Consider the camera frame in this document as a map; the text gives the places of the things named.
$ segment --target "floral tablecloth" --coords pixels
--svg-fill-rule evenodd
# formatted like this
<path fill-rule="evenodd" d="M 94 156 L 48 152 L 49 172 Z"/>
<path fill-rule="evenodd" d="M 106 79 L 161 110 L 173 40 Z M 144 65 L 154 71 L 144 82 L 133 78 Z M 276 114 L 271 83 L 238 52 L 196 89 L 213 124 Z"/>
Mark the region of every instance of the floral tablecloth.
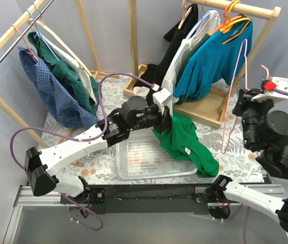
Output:
<path fill-rule="evenodd" d="M 128 82 L 129 77 L 120 76 L 120 79 L 108 78 L 102 85 L 103 104 L 107 114 L 113 109 L 118 108 L 128 98 L 123 96 L 123 88 Z M 224 82 L 216 83 L 219 88 L 224 88 Z M 230 111 L 235 106 L 237 101 L 237 95 L 234 95 L 231 99 Z M 97 115 L 100 119 L 103 118 L 102 111 L 99 108 Z M 231 113 L 227 116 L 226 133 L 227 138 L 233 124 L 235 122 L 235 116 Z M 197 136 L 199 141 L 204 144 L 213 154 L 214 158 L 219 162 L 219 174 L 223 174 L 231 177 L 234 181 L 239 182 L 264 182 L 263 175 L 261 173 L 260 165 L 255 161 L 255 155 L 243 148 L 242 139 L 242 126 L 241 120 L 238 118 L 237 125 L 234 132 L 231 135 L 230 145 L 228 151 L 223 155 L 220 151 L 223 125 L 220 129 L 213 129 L 208 126 L 196 123 Z M 61 134 L 67 134 L 68 129 L 64 128 L 61 124 L 48 113 L 44 128 L 55 131 Z M 82 133 L 84 128 L 77 128 L 73 132 L 73 136 Z M 59 137 L 53 136 L 47 133 L 43 133 L 43 140 L 49 145 L 53 146 L 58 144 Z M 81 158 L 78 162 L 84 163 L 83 167 L 70 164 L 64 169 L 63 172 L 76 176 L 83 176 L 89 184 L 92 185 L 116 185 L 116 184 L 188 184 L 188 183 L 210 183 L 215 178 L 200 178 L 196 174 L 181 176 L 181 177 L 169 177 L 169 178 L 157 178 L 157 179 L 139 179 L 139 180 L 123 180 L 119 178 L 116 168 L 116 146 L 112 146 L 108 149 L 97 151 L 87 157 Z"/>

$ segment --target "black shirt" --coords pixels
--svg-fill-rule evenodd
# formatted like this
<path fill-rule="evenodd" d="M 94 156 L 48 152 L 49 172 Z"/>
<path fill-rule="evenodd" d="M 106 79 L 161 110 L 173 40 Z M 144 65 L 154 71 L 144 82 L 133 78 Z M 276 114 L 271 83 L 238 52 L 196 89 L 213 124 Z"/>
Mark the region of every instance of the black shirt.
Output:
<path fill-rule="evenodd" d="M 166 40 L 169 40 L 170 35 L 173 34 L 172 40 L 170 42 L 170 45 L 161 61 L 161 63 L 157 65 L 149 64 L 148 69 L 145 71 L 145 73 L 141 76 L 142 79 L 150 82 L 155 83 L 159 86 L 161 86 L 163 78 L 176 54 L 178 51 L 182 40 L 188 35 L 188 33 L 191 31 L 191 29 L 196 25 L 198 22 L 198 6 L 197 4 L 192 4 L 189 7 L 191 7 L 191 11 L 187 18 L 185 19 L 181 29 L 178 29 L 178 25 L 173 27 L 165 36 L 164 38 Z M 146 86 L 143 85 L 141 82 L 136 82 L 134 86 Z M 153 103 L 152 94 L 154 92 L 150 90 L 149 94 L 147 95 L 147 102 L 149 105 Z"/>

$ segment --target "tag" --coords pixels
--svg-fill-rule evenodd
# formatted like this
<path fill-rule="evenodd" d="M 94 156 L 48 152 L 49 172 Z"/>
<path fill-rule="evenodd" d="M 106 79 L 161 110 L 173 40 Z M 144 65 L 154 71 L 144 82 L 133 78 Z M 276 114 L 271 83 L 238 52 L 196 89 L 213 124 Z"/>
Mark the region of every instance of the tag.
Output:
<path fill-rule="evenodd" d="M 234 36 L 239 30 L 236 30 L 232 33 L 231 37 Z"/>
<path fill-rule="evenodd" d="M 189 148 L 185 147 L 185 152 L 186 152 L 188 155 L 190 155 L 191 150 L 190 150 Z"/>

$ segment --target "metal rod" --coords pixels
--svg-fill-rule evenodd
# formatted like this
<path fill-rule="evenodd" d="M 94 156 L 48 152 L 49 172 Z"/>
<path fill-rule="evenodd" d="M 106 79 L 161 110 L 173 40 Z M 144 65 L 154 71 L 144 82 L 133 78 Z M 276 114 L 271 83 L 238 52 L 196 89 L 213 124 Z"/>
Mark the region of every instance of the metal rod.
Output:
<path fill-rule="evenodd" d="M 35 18 L 35 21 L 37 21 L 38 19 L 40 19 L 40 17 L 42 16 L 42 14 L 49 8 L 49 6 L 52 4 L 54 0 L 50 0 L 50 2 L 47 3 L 47 5 L 43 8 L 43 10 L 41 10 L 40 14 L 38 14 Z M 22 35 L 24 36 L 28 30 L 34 25 L 34 21 L 32 21 L 27 28 L 22 32 Z M 13 48 L 16 46 L 16 44 L 22 39 L 22 36 L 19 36 L 14 42 L 13 44 L 6 50 L 6 52 L 0 57 L 0 63 L 4 60 L 4 58 L 13 50 Z"/>

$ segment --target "red connector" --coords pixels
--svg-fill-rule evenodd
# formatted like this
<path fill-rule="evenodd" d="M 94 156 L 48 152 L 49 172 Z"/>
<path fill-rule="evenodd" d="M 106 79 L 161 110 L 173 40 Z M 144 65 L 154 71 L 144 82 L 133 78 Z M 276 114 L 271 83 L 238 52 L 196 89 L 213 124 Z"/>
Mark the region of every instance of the red connector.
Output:
<path fill-rule="evenodd" d="M 275 87 L 276 87 L 276 84 L 272 81 L 269 81 L 264 85 L 264 88 L 266 90 L 273 90 Z"/>

